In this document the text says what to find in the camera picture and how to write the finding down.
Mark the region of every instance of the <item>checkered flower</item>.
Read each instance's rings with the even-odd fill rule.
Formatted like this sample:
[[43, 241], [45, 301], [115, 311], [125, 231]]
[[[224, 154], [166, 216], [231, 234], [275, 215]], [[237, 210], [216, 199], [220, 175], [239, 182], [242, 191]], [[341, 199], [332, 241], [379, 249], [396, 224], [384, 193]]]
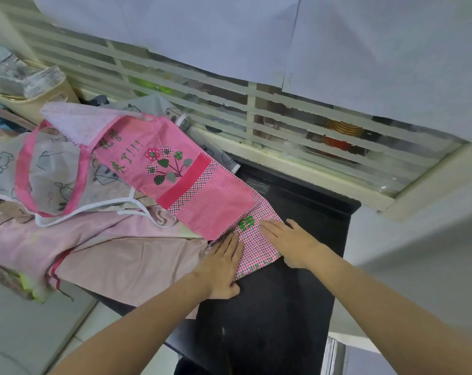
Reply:
[[155, 159], [159, 159], [159, 150], [157, 148], [149, 148], [145, 153], [145, 157], [151, 162], [154, 162]]
[[169, 157], [172, 154], [172, 149], [170, 149], [170, 146], [164, 146], [163, 149], [161, 150], [161, 153], [163, 154], [164, 157]]
[[152, 164], [152, 163], [149, 163], [146, 167], [147, 169], [147, 174], [148, 175], [154, 175], [155, 173], [158, 172], [158, 166]]

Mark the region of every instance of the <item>white paper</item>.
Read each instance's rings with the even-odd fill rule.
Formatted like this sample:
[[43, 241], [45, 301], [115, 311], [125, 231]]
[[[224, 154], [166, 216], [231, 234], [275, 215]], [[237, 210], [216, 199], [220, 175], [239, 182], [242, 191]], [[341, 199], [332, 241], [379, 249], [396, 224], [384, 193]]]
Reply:
[[472, 141], [472, 0], [301, 0], [283, 91]]
[[299, 0], [34, 0], [70, 30], [281, 87]]

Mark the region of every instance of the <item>beige basket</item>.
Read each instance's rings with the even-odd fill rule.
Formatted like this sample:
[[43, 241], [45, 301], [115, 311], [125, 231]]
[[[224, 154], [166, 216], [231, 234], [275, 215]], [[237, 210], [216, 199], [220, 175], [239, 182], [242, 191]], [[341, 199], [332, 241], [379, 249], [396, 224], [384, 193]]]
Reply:
[[[33, 67], [46, 68], [46, 66], [42, 64], [31, 62], [29, 60], [25, 60], [25, 62]], [[0, 96], [1, 105], [7, 107], [14, 113], [17, 113], [20, 115], [20, 117], [31, 121], [35, 125], [39, 125], [40, 122], [44, 120], [43, 116], [39, 113], [39, 110], [42, 106], [50, 101], [67, 101], [74, 102], [76, 104], [80, 103], [67, 79], [61, 81], [49, 91], [46, 91], [45, 93], [28, 100], [9, 100]]]

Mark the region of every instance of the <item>black table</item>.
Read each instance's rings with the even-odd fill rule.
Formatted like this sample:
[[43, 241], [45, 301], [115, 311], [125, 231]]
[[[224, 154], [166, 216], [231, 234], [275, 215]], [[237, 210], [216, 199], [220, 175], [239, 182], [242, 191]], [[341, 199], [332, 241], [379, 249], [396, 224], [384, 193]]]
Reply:
[[[259, 191], [284, 220], [298, 222], [343, 255], [359, 203], [237, 158], [238, 176]], [[238, 281], [239, 296], [208, 300], [195, 321], [183, 321], [166, 344], [213, 375], [319, 374], [333, 295], [306, 270], [283, 259]], [[97, 296], [121, 315], [133, 307]]]

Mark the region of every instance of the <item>forearm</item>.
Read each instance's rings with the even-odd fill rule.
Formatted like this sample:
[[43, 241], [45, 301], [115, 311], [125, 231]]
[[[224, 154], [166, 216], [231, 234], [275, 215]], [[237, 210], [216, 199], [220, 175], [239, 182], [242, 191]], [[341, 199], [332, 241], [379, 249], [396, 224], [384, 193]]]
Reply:
[[139, 375], [210, 290], [193, 274], [114, 322], [66, 357], [53, 375]]
[[400, 375], [472, 373], [472, 344], [437, 317], [325, 249], [309, 269]]

